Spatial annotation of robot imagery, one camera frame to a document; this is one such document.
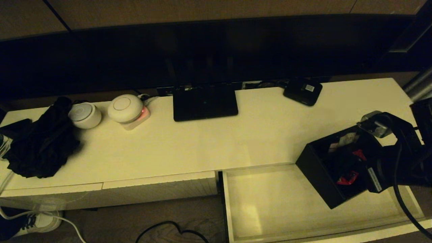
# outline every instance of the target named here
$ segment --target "white puck device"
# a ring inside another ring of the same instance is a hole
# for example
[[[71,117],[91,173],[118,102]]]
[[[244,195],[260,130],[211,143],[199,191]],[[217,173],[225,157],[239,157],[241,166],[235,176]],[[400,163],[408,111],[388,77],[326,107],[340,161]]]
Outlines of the white puck device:
[[[81,129],[90,129],[97,126],[102,120],[101,111],[92,103],[81,103],[72,106],[68,114],[73,125]]]
[[[121,95],[109,104],[108,116],[126,130],[132,130],[150,117],[150,111],[137,96]]]

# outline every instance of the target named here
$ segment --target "floor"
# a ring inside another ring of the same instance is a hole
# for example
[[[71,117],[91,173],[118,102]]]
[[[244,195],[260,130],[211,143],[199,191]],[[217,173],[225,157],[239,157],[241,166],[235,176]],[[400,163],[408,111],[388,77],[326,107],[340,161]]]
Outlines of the floor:
[[[411,187],[423,213],[432,216],[430,189]],[[220,196],[149,202],[135,205],[99,208],[97,211],[71,210],[65,217],[76,223],[87,243],[134,243],[146,228],[163,222],[177,222],[181,229],[195,230],[210,243],[226,243],[222,199]],[[55,231],[13,238],[8,243],[80,243],[71,225],[63,222]],[[174,226],[164,225],[149,231],[140,243],[202,243],[192,234],[180,235]],[[371,243],[429,243],[414,232]]]

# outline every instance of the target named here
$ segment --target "shoelace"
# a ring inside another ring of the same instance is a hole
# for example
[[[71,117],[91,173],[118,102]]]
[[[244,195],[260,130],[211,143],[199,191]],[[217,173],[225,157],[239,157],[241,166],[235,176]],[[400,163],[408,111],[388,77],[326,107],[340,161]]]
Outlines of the shoelace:
[[[27,221],[21,227],[21,229],[25,230],[26,228],[28,229],[28,228],[34,227],[35,223],[36,223],[36,215],[30,214],[27,216]]]

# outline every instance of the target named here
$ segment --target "white desk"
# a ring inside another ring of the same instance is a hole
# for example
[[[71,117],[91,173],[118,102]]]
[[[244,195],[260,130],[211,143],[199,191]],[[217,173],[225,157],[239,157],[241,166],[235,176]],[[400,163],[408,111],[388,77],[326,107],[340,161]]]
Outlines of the white desk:
[[[216,172],[294,164],[313,140],[353,126],[371,111],[390,112],[412,124],[410,99],[393,79],[324,83],[313,107],[281,88],[236,91],[238,116],[175,122],[172,97],[153,101],[151,117],[132,131],[106,115],[82,130],[82,148],[54,177],[15,175],[0,205],[39,210],[92,208],[217,193]],[[1,125],[36,120],[46,108],[7,113]],[[394,144],[394,136],[380,140]],[[0,178],[7,172],[0,163]]]

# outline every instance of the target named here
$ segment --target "white round device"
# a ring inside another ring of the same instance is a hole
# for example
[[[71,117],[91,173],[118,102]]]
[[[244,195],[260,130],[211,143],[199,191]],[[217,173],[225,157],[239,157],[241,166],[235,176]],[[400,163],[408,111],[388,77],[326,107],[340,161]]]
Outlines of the white round device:
[[[90,129],[97,126],[102,120],[101,111],[92,103],[81,103],[72,106],[68,114],[74,126]]]
[[[108,116],[119,123],[136,120],[143,112],[143,102],[134,95],[121,95],[111,101]]]

